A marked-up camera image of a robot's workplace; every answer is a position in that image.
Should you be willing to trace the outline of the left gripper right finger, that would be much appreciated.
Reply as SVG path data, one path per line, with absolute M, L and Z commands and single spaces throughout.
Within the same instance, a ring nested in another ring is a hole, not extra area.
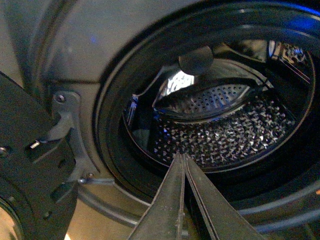
M 263 240 L 200 167 L 184 155 L 186 204 L 200 240 Z

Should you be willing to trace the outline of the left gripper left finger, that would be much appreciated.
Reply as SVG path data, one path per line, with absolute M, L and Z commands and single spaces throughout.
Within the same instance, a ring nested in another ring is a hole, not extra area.
M 183 156 L 175 155 L 152 203 L 129 240 L 181 240 L 184 220 L 186 171 Z

